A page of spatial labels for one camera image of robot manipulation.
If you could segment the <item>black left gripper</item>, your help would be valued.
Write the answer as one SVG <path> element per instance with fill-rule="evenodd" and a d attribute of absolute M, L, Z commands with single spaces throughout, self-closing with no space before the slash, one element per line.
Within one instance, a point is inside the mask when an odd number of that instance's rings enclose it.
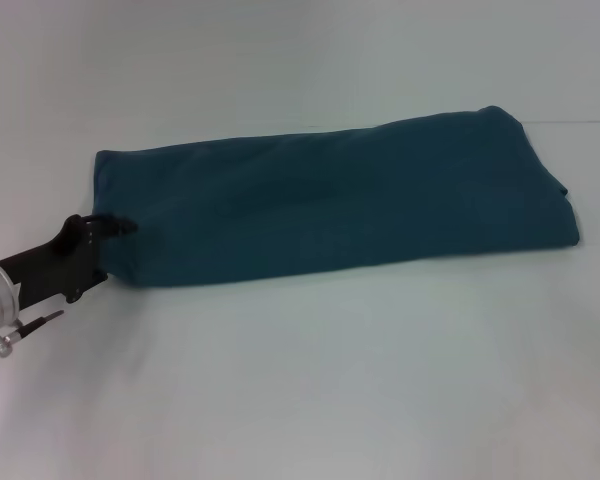
<path fill-rule="evenodd" d="M 35 305 L 55 295 L 69 303 L 106 280 L 99 267 L 101 238 L 133 234 L 138 225 L 110 214 L 73 215 L 49 242 L 0 260 L 11 282 L 20 287 L 21 305 Z"/>

